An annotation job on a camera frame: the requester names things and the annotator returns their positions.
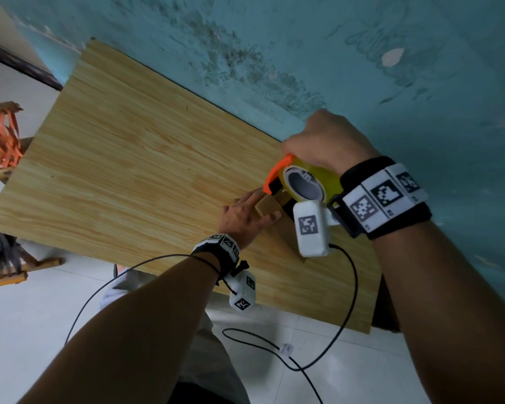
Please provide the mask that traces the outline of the person's right hand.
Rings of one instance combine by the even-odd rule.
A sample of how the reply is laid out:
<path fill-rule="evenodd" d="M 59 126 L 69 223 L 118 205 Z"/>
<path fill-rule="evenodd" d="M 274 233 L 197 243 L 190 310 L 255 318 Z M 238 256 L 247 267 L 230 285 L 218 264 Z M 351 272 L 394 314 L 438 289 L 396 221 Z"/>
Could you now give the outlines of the person's right hand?
<path fill-rule="evenodd" d="M 318 136 L 315 159 L 302 159 L 342 176 L 352 167 L 381 154 L 346 117 L 320 109 L 310 115 L 303 131 Z"/>

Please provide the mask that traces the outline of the person's left hand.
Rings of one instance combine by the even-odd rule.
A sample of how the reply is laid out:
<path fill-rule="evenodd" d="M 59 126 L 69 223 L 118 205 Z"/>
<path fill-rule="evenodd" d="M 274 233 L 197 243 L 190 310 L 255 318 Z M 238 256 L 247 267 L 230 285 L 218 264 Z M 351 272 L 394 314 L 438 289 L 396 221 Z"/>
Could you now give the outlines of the person's left hand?
<path fill-rule="evenodd" d="M 256 229 L 256 203 L 265 195 L 261 188 L 247 192 L 234 203 L 222 208 L 217 234 L 228 234 L 234 239 L 240 250 L 246 249 L 261 231 Z"/>

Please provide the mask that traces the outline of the small cardboard box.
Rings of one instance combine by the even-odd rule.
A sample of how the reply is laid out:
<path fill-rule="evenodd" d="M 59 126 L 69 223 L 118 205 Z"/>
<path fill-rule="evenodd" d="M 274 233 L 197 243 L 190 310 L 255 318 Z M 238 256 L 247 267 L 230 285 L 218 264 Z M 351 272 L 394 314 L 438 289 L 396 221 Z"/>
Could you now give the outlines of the small cardboard box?
<path fill-rule="evenodd" d="M 286 190 L 279 190 L 273 195 L 264 195 L 262 199 L 256 203 L 255 209 L 260 216 L 265 216 L 273 213 L 276 210 L 284 211 L 284 213 L 293 221 L 293 207 L 296 200 Z"/>

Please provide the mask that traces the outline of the orange tape dispenser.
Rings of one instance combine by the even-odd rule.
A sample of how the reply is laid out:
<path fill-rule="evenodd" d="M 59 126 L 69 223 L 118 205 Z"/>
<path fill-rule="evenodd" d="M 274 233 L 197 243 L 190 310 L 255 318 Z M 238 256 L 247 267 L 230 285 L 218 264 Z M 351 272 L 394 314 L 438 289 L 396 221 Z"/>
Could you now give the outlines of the orange tape dispenser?
<path fill-rule="evenodd" d="M 281 159 L 279 162 L 276 163 L 274 168 L 270 171 L 270 173 L 267 176 L 267 179 L 263 185 L 263 191 L 265 194 L 268 195 L 273 195 L 277 193 L 279 190 L 284 190 L 283 185 L 277 175 L 278 171 L 286 166 L 289 166 L 290 164 L 297 164 L 297 163 L 305 163 L 308 165 L 311 165 L 307 162 L 304 162 L 300 158 L 294 156 L 294 155 L 286 155 Z"/>

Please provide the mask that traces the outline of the person's left forearm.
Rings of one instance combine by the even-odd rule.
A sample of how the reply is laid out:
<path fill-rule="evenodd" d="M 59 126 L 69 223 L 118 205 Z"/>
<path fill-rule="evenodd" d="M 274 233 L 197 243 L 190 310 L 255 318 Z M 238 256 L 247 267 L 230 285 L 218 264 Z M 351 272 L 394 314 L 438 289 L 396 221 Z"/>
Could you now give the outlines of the person's left forearm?
<path fill-rule="evenodd" d="M 18 404 L 162 404 L 179 378 L 220 266 L 202 252 L 105 307 Z"/>

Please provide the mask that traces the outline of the person's right forearm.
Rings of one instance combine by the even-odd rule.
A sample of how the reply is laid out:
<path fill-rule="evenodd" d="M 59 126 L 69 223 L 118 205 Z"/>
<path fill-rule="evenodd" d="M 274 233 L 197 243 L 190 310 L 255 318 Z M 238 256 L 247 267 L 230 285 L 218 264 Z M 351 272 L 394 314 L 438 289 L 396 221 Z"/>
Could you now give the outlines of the person's right forearm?
<path fill-rule="evenodd" d="M 431 221 L 372 241 L 432 404 L 505 404 L 505 302 Z"/>

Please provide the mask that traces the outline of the yellow tape roll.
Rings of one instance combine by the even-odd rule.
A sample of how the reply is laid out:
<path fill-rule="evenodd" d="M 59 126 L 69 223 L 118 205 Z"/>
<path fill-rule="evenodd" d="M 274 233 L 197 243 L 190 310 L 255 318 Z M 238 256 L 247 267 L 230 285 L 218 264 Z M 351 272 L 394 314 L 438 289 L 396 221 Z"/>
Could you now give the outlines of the yellow tape roll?
<path fill-rule="evenodd" d="M 277 173 L 283 189 L 297 202 L 319 201 L 327 204 L 343 192 L 339 176 L 322 167 L 305 163 L 290 164 Z"/>

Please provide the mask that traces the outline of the black marker wristband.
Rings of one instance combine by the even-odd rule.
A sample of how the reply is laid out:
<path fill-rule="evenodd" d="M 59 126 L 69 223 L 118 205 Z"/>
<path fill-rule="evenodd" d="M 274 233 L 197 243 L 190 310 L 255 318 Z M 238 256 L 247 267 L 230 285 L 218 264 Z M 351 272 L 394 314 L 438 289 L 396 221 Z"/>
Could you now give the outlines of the black marker wristband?
<path fill-rule="evenodd" d="M 390 157 L 365 160 L 340 177 L 343 220 L 353 237 L 369 240 L 430 221 L 428 195 L 407 168 Z"/>
<path fill-rule="evenodd" d="M 210 253 L 218 260 L 217 282 L 233 272 L 240 259 L 240 248 L 228 234 L 214 234 L 204 239 L 193 248 L 190 255 L 199 253 Z"/>

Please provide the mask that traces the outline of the dark woven wooden chair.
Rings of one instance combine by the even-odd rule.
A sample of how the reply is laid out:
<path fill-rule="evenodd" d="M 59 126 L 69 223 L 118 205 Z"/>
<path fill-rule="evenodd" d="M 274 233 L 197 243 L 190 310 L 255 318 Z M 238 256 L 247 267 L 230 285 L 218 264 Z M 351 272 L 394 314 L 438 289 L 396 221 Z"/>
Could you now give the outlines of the dark woven wooden chair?
<path fill-rule="evenodd" d="M 0 286 L 25 282 L 30 272 L 58 267 L 65 262 L 64 258 L 38 260 L 16 237 L 0 233 Z"/>

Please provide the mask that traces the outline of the orange woven wooden chair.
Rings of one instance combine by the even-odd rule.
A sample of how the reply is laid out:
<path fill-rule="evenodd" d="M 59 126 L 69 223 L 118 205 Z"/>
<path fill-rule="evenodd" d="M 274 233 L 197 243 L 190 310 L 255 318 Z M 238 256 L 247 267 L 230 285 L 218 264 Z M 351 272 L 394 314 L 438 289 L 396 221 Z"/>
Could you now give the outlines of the orange woven wooden chair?
<path fill-rule="evenodd" d="M 20 105 L 13 101 L 0 103 L 0 182 L 7 183 L 33 138 L 21 138 L 17 121 Z"/>

